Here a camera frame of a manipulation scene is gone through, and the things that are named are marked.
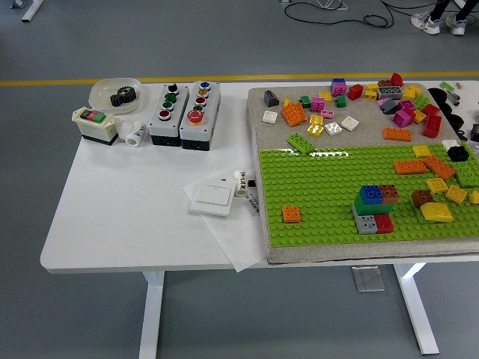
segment green lego brick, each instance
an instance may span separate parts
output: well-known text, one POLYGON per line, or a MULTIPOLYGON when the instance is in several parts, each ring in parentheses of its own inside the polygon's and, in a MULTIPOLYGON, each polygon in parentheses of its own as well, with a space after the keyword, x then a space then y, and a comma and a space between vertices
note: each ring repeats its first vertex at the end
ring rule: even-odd
POLYGON ((311 100, 309 99, 309 96, 301 96, 299 103, 301 103, 303 108, 311 108, 311 100))
POLYGON ((450 92, 454 92, 454 88, 450 86, 446 81, 441 82, 439 85, 441 88, 444 88, 445 90, 449 90, 450 92))
POLYGON ((315 150, 314 145, 299 133, 295 133, 287 138, 288 144, 292 144, 303 155, 307 155, 315 150))
POLYGON ((364 204, 361 195, 358 194, 354 206, 358 215, 388 215, 394 208, 393 204, 364 204))
MULTIPOLYGON (((441 144, 428 148, 434 156, 452 165, 441 144)), ((444 194, 434 198, 448 205, 454 221, 422 223, 417 219, 409 203, 410 194, 425 188, 426 181, 436 175, 431 171, 421 175, 396 174, 394 162, 415 159, 412 145, 320 149, 308 156, 261 150, 259 156, 265 216, 273 247, 459 238, 479 233, 479 206, 468 201, 457 204, 444 194), (361 187, 371 183, 394 184, 401 194, 389 214, 394 224, 392 233, 358 232, 351 208, 361 187), (299 207, 300 223, 283 223, 282 208, 289 203, 299 207)), ((479 177, 479 171, 475 170, 474 175, 479 177)), ((455 177, 446 182, 449 186, 458 185, 455 177)))
POLYGON ((479 161, 467 144, 463 146, 469 152, 469 158, 464 162, 453 162, 452 167, 456 170, 454 176, 461 188, 479 187, 479 161))
POLYGON ((416 106, 416 108, 419 110, 419 111, 422 111, 422 109, 424 107, 426 107, 428 104, 429 104, 429 97, 425 97, 423 95, 419 95, 415 100, 414 100, 414 104, 416 106))

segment white lego brick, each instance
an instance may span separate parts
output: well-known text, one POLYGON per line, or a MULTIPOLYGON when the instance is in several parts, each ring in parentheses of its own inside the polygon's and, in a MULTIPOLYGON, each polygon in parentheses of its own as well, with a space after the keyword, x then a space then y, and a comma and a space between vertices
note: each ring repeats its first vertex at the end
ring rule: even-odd
POLYGON ((442 146, 444 147, 446 152, 448 152, 451 147, 459 146, 459 144, 456 140, 444 140, 442 142, 442 146))
POLYGON ((264 116, 263 116, 263 122, 276 123, 276 117, 277 116, 278 116, 278 112, 265 111, 264 116))
POLYGON ((343 129, 336 122, 328 123, 326 126, 324 126, 324 128, 331 136, 337 135, 343 131, 343 129))
POLYGON ((226 216, 237 184, 219 179, 200 179, 190 209, 192 212, 226 216))
POLYGON ((341 122, 341 125, 345 129, 353 131, 357 127, 357 125, 359 125, 359 121, 355 120, 351 116, 348 116, 343 120, 343 122, 341 122))

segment gray control box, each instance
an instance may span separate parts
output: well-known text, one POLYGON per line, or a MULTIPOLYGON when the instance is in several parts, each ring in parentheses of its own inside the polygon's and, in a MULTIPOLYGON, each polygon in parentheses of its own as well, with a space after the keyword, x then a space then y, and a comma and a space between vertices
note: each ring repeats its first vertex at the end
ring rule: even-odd
POLYGON ((150 130, 151 141, 159 146, 181 146, 180 140, 180 121, 185 112, 186 103, 189 99, 188 86, 177 86, 178 94, 173 109, 170 111, 169 120, 160 120, 159 113, 162 110, 163 103, 167 102, 165 96, 170 92, 168 85, 165 85, 159 96, 158 103, 155 106, 148 128, 150 130))
POLYGON ((221 94, 218 82, 195 82, 180 124, 180 137, 183 148, 187 150, 210 150, 220 102, 221 94), (204 88, 210 89, 208 90, 206 105, 203 107, 203 119, 199 124, 192 124, 188 119, 188 113, 197 105, 195 103, 196 100, 204 97, 204 95, 199 95, 200 92, 204 92, 204 88))

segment lego stack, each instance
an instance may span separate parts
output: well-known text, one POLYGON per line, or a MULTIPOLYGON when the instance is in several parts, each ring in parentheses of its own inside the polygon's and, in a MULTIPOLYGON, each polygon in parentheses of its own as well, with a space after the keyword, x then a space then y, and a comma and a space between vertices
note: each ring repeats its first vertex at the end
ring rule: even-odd
POLYGON ((363 185, 353 204, 359 234, 391 233, 389 213, 399 200, 395 185, 363 185))

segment green button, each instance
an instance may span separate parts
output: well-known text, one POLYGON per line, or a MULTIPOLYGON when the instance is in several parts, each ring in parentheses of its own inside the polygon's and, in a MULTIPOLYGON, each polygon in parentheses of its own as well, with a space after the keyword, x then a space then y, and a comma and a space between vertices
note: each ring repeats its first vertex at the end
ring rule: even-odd
POLYGON ((105 114, 102 114, 101 112, 98 112, 98 115, 95 116, 95 118, 93 119, 93 121, 95 121, 96 123, 102 123, 103 120, 105 120, 105 114))

